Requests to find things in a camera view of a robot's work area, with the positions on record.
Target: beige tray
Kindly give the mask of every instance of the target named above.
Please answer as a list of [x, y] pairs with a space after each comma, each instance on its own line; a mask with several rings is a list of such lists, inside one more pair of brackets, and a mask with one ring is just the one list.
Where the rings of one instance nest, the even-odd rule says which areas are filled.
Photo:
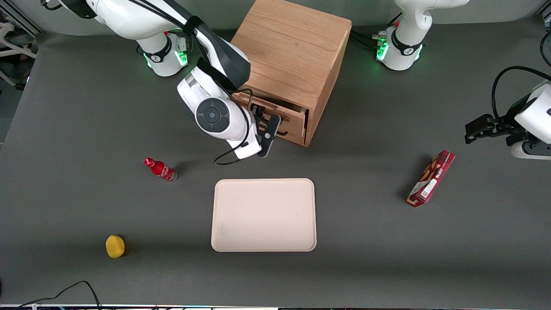
[[222, 180], [210, 244], [218, 252], [308, 252], [316, 247], [309, 179]]

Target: wooden drawer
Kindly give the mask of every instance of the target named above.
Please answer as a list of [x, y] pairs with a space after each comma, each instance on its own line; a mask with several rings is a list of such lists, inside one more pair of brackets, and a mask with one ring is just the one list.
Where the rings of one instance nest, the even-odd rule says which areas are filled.
[[[245, 93], [234, 94], [234, 98], [242, 106], [247, 107], [249, 104], [249, 95]], [[305, 108], [300, 108], [295, 106], [296, 110], [280, 106], [264, 99], [253, 97], [253, 104], [262, 106], [265, 109], [264, 118], [269, 119], [273, 114], [278, 114], [283, 119], [281, 125], [279, 125], [280, 132], [287, 132], [285, 136], [280, 136], [285, 140], [304, 145], [305, 133], [306, 133], [306, 120], [308, 119], [307, 110]]]

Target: barcode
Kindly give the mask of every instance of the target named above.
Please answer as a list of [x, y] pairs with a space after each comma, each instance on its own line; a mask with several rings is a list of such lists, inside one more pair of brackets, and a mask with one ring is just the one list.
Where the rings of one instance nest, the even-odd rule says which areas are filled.
[[430, 192], [433, 191], [434, 185], [436, 185], [436, 183], [437, 181], [435, 179], [432, 179], [421, 193], [421, 196], [426, 199], [430, 195]]

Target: wooden cabinet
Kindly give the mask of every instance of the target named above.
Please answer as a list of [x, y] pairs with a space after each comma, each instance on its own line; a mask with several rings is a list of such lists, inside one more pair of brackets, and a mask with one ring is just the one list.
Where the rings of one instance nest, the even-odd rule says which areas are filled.
[[[242, 88], [267, 118], [283, 118], [283, 139], [308, 146], [341, 70], [352, 23], [284, 0], [256, 0], [232, 43], [251, 62]], [[246, 105], [249, 96], [235, 98]]]

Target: gray table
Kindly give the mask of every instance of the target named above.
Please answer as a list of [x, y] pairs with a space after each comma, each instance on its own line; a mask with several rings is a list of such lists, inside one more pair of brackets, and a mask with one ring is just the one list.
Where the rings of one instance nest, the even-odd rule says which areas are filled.
[[[186, 116], [182, 76], [155, 76], [135, 42], [43, 36], [0, 152], [3, 302], [88, 280], [105, 304], [549, 309], [550, 163], [511, 157], [503, 138], [463, 141], [501, 69], [549, 72], [543, 34], [541, 17], [435, 26], [407, 72], [350, 43], [311, 147], [277, 140], [267, 159], [231, 167], [212, 164], [228, 145]], [[510, 73], [499, 109], [539, 82]], [[449, 174], [408, 206], [443, 149], [457, 154]], [[179, 180], [153, 177], [147, 156]], [[313, 252], [211, 249], [217, 181], [294, 177], [316, 184]], [[105, 253], [113, 233], [126, 236], [123, 259]], [[93, 300], [80, 287], [57, 302]]]

